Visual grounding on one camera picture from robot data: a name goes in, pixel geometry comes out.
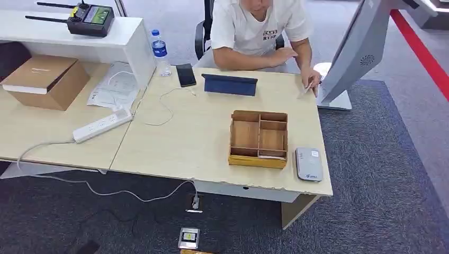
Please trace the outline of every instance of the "blue tablet case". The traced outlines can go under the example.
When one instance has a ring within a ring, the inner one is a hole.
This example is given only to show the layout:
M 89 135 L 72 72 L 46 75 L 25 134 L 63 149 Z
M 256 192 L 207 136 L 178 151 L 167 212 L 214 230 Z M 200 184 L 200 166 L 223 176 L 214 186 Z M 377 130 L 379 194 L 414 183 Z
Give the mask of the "blue tablet case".
M 257 79 L 203 74 L 204 91 L 223 94 L 256 95 Z

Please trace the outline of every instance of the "desk leg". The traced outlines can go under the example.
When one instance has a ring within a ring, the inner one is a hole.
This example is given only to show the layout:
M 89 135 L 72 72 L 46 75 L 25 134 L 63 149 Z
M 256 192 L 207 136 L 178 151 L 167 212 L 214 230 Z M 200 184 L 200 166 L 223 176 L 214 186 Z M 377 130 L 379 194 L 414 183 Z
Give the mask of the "desk leg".
M 319 195 L 299 194 L 293 203 L 282 202 L 282 229 L 286 230 L 290 227 L 319 198 Z

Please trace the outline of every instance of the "bottle label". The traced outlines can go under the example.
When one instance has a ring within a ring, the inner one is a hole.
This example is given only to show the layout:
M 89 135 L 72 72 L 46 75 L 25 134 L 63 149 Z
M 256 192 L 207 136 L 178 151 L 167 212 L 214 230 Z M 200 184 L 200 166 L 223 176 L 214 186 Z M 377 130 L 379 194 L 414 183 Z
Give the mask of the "bottle label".
M 152 44 L 155 57 L 164 57 L 167 55 L 167 48 L 164 41 L 154 41 Z

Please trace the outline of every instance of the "speaker grille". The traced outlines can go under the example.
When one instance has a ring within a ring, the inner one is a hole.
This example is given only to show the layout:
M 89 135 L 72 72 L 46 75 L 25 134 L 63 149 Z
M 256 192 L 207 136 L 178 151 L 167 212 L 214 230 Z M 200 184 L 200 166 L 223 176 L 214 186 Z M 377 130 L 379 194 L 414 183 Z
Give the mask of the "speaker grille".
M 374 57 L 373 55 L 366 55 L 360 59 L 360 65 L 368 66 L 368 65 L 372 64 L 375 59 L 376 59 L 376 57 Z

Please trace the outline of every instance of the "device screen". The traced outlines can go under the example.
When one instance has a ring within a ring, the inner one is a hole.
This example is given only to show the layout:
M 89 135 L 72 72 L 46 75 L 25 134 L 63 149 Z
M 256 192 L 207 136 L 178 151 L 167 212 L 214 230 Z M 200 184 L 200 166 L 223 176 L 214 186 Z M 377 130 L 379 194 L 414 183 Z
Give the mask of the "device screen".
M 182 234 L 182 241 L 183 242 L 196 242 L 196 234 L 195 233 L 183 232 L 183 234 Z
M 178 65 L 176 66 L 176 70 L 178 71 L 179 82 L 181 83 L 181 87 L 194 86 L 196 85 L 195 75 L 193 75 L 192 65 Z
M 92 6 L 84 19 L 86 23 L 92 24 L 104 24 L 107 15 L 109 14 L 109 8 L 101 6 Z

